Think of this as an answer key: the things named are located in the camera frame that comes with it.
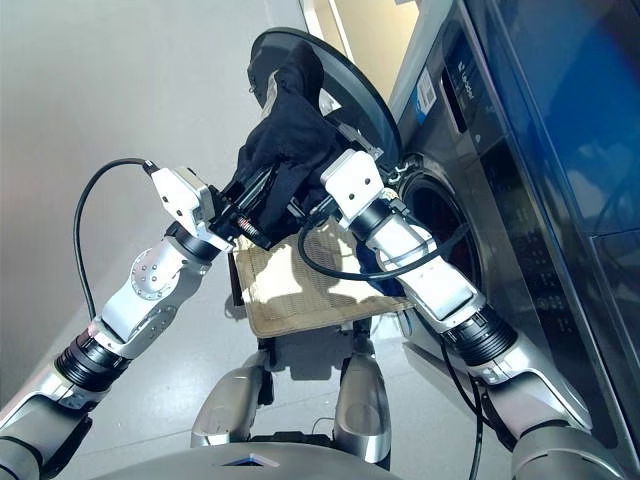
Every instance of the black cable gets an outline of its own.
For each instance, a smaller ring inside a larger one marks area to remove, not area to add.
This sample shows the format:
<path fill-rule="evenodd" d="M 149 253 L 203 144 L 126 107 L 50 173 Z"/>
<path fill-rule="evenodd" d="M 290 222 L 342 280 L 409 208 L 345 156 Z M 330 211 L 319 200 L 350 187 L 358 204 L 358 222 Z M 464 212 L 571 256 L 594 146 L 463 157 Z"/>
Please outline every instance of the black cable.
<path fill-rule="evenodd" d="M 316 431 L 316 427 L 318 426 L 318 424 L 320 423 L 321 420 L 335 420 L 335 418 L 333 417 L 319 417 L 318 419 L 316 419 L 315 422 L 313 422 L 313 427 L 311 427 L 311 435 L 313 435 Z"/>
<path fill-rule="evenodd" d="M 444 363 L 447 366 L 447 370 L 449 371 L 449 376 L 451 377 L 451 379 L 453 380 L 453 383 L 455 384 L 456 388 L 458 389 L 458 393 L 460 394 L 460 396 L 464 400 L 464 403 L 467 404 L 467 407 L 469 407 L 469 410 L 471 410 L 471 412 L 474 415 L 477 415 L 478 412 L 477 412 L 476 407 L 474 407 L 473 404 L 471 403 L 471 399 L 467 396 L 466 392 L 464 391 L 464 388 L 462 387 L 462 384 L 460 383 L 460 379 L 458 378 L 458 375 L 456 374 L 456 371 L 453 369 L 453 365 L 451 365 L 451 359 L 449 358 L 449 353 L 447 352 L 447 347 L 446 347 L 446 345 L 444 343 L 444 339 L 442 337 L 440 337 L 440 351 L 442 352 L 442 356 L 444 358 Z M 491 422 L 489 422 L 489 420 L 487 418 L 485 418 L 484 416 L 482 417 L 482 421 L 484 422 L 485 425 L 487 425 L 487 427 L 493 428 L 491 426 Z"/>
<path fill-rule="evenodd" d="M 91 320 L 93 320 L 93 318 L 96 316 L 96 308 L 93 304 L 93 296 L 91 295 L 91 289 L 89 288 L 89 282 L 87 280 L 87 272 L 84 269 L 84 261 L 82 259 L 82 249 L 80 247 L 80 219 L 82 218 L 82 211 L 84 210 L 84 205 L 87 202 L 87 197 L 89 197 L 89 193 L 91 193 L 91 189 L 94 187 L 94 185 L 102 175 L 104 175 L 112 168 L 118 167 L 120 165 L 145 166 L 147 165 L 147 162 L 145 160 L 142 160 L 141 158 L 121 158 L 103 165 L 100 170 L 98 170 L 93 175 L 93 177 L 91 177 L 87 185 L 84 187 L 84 190 L 82 191 L 82 194 L 78 199 L 78 204 L 76 205 L 76 212 L 73 216 L 73 252 L 76 259 L 76 267 L 78 268 L 78 275 L 80 276 L 82 292 L 84 293 L 84 299 L 87 302 L 87 308 L 89 309 L 89 318 Z"/>
<path fill-rule="evenodd" d="M 469 472 L 469 480 L 475 480 L 478 476 L 478 468 L 480 467 L 480 454 L 482 453 L 482 404 L 480 403 L 480 392 L 474 378 L 469 375 L 471 389 L 473 390 L 473 400 L 476 404 L 476 447 L 473 451 L 473 461 L 471 462 L 471 471 Z"/>
<path fill-rule="evenodd" d="M 351 273 L 351 272 L 341 272 L 339 270 L 332 270 L 327 267 L 323 267 L 322 265 L 317 264 L 304 249 L 304 242 L 309 235 L 309 232 L 313 228 L 312 222 L 307 222 L 300 231 L 300 235 L 298 235 L 298 253 L 300 254 L 300 258 L 306 263 L 309 267 L 313 268 L 317 272 L 322 273 L 328 277 L 339 278 L 341 280 L 355 280 L 359 282 L 369 282 L 372 280 L 387 280 L 389 278 L 396 278 L 399 275 L 403 275 L 411 270 L 414 270 L 418 267 L 421 267 L 425 263 L 429 263 L 431 260 L 438 256 L 445 256 L 460 240 L 464 238 L 469 230 L 469 227 L 466 223 L 461 224 L 451 238 L 449 238 L 446 242 L 436 248 L 433 252 L 430 252 L 422 257 L 420 257 L 415 262 L 411 262 L 408 265 L 404 265 L 399 268 L 395 268 L 393 270 L 389 270 L 386 272 L 375 272 L 375 273 Z M 424 248 L 428 248 L 427 243 L 422 244 Z"/>

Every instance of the black cloth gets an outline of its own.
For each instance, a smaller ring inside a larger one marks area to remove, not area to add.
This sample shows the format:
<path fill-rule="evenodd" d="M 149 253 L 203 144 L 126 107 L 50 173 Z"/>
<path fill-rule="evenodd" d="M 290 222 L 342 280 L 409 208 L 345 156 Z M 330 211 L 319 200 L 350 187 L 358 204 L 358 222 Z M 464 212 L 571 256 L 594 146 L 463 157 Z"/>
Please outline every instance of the black cloth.
<path fill-rule="evenodd" d="M 320 114 L 324 70 L 308 44 L 301 42 L 291 52 L 275 80 L 271 113 L 240 148 L 233 178 L 243 183 L 261 168 L 276 168 L 269 192 L 252 218 L 274 243 L 300 228 L 287 211 L 289 201 L 295 197 L 308 213 L 327 195 L 320 175 L 347 148 L 346 140 Z"/>

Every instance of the barcode sticker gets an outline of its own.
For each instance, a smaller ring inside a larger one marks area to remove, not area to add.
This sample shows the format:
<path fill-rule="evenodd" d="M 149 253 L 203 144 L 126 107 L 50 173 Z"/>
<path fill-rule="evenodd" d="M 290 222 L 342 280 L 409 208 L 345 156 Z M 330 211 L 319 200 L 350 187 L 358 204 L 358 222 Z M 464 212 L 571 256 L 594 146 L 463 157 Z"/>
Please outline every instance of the barcode sticker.
<path fill-rule="evenodd" d="M 423 115 L 427 115 L 433 104 L 436 103 L 436 92 L 433 89 L 433 83 L 431 83 L 431 75 L 426 68 L 423 70 L 422 75 L 418 79 L 417 97 L 418 108 Z"/>

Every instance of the washing machine drum opening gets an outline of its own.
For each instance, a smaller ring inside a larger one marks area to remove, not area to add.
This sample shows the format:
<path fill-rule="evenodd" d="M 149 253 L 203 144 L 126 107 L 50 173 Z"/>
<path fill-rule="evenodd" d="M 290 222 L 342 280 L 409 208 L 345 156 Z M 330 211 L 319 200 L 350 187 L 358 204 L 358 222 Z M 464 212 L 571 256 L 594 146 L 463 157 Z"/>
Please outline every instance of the washing machine drum opening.
<path fill-rule="evenodd" d="M 426 174 L 409 179 L 401 189 L 401 196 L 413 216 L 427 227 L 438 244 L 451 237 L 462 223 L 468 223 L 449 191 Z M 453 248 L 447 260 L 475 286 L 482 288 L 480 258 L 470 231 Z"/>

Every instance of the beige mat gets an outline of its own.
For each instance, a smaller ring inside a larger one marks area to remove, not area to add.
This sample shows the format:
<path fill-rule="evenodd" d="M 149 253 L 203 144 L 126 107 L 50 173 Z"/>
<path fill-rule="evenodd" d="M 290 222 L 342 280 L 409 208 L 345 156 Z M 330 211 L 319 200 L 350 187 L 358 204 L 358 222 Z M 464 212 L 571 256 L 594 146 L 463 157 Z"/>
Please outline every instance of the beige mat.
<path fill-rule="evenodd" d="M 307 267 L 297 236 L 265 252 L 245 238 L 234 259 L 251 330 L 260 338 L 338 325 L 409 308 L 404 298 L 385 297 L 366 282 L 330 278 Z M 358 272 L 355 241 L 331 220 L 307 238 L 309 255 L 334 270 Z"/>

